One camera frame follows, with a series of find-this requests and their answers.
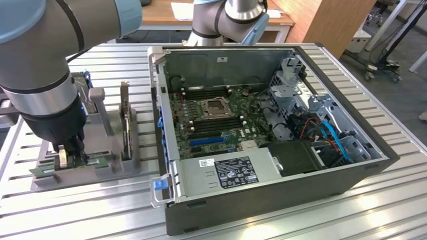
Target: red cable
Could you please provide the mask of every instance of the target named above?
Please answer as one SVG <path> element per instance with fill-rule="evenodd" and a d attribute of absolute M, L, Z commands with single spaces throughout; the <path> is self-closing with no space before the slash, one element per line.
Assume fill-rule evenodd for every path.
<path fill-rule="evenodd" d="M 325 139 L 325 141 L 329 141 L 331 143 L 331 145 L 335 148 L 337 152 L 341 151 L 339 147 L 335 145 L 335 143 L 330 139 Z"/>
<path fill-rule="evenodd" d="M 318 120 L 318 118 L 315 118 L 315 117 L 310 117 L 310 118 L 307 119 L 306 124 L 305 124 L 305 128 L 302 129 L 302 133 L 301 133 L 299 139 L 303 138 L 303 134 L 305 134 L 305 132 L 306 132 L 307 124 L 309 124 L 310 120 L 313 120 L 313 119 Z"/>
<path fill-rule="evenodd" d="M 185 103 L 185 97 L 183 97 L 183 95 L 182 95 L 181 93 L 173 92 L 173 93 L 170 93 L 170 95 L 178 95 L 179 98 L 181 98 L 181 103 L 182 103 L 182 104 Z"/>

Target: green circuit board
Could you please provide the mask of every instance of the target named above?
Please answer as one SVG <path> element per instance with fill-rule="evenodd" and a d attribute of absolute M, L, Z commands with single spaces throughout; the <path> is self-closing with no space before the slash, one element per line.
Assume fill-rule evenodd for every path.
<path fill-rule="evenodd" d="M 258 92 L 253 92 L 247 96 L 243 96 L 242 87 L 231 89 L 233 94 L 229 97 L 217 99 L 226 99 L 229 101 L 233 115 L 235 117 L 245 116 L 247 124 L 239 128 L 221 130 L 221 136 L 227 136 L 227 142 L 198 145 L 197 152 L 193 151 L 194 147 L 190 145 L 191 140 L 195 140 L 189 138 L 194 133 L 191 131 L 190 121 L 205 119 L 202 105 L 206 99 L 186 100 L 182 95 L 175 93 L 170 94 L 171 110 L 175 120 L 175 135 L 182 159 L 239 151 L 239 143 L 243 141 L 255 140 L 257 144 L 261 146 L 262 144 L 271 142 L 271 140 L 275 140 L 274 133 L 269 131 L 269 122 L 265 114 L 259 113 L 259 108 L 257 109 L 255 107 L 261 98 Z"/>

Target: power supply label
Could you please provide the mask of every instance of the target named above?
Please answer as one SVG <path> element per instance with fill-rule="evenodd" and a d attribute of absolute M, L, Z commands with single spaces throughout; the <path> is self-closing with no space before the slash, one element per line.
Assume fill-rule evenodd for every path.
<path fill-rule="evenodd" d="M 217 161 L 215 168 L 223 189 L 230 189 L 259 182 L 249 156 Z"/>

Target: blue pcie slot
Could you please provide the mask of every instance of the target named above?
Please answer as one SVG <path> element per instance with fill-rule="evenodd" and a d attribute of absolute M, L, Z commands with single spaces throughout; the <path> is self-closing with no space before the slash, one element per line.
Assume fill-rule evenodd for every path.
<path fill-rule="evenodd" d="M 190 146 L 198 146 L 198 145 L 206 145 L 206 144 L 218 144 L 218 143 L 226 143 L 229 137 L 227 136 L 221 136 L 221 137 L 213 137 L 207 139 L 201 139 L 201 140 L 191 140 L 190 141 Z"/>

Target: floor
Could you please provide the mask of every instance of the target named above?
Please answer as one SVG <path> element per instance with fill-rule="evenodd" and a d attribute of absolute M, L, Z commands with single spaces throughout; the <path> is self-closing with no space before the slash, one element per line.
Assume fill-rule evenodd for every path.
<path fill-rule="evenodd" d="M 384 35 L 385 38 L 394 33 L 401 24 L 402 22 L 400 20 L 394 21 Z M 374 35 L 380 27 L 377 24 L 370 24 L 370 26 L 365 26 L 364 29 Z M 360 56 L 368 61 L 370 55 L 373 60 L 377 59 L 386 45 L 388 41 L 374 50 L 373 55 L 372 52 L 364 51 Z M 418 73 L 410 72 L 409 69 L 426 51 L 426 32 L 413 29 L 390 56 L 390 59 L 398 61 L 401 64 L 404 81 L 398 83 L 393 83 L 392 76 L 382 72 L 376 74 L 377 78 L 370 82 L 365 81 L 365 66 L 346 55 L 339 59 L 425 145 L 427 145 L 427 123 L 420 120 L 420 115 L 424 111 L 427 111 L 427 63 L 420 68 Z"/>

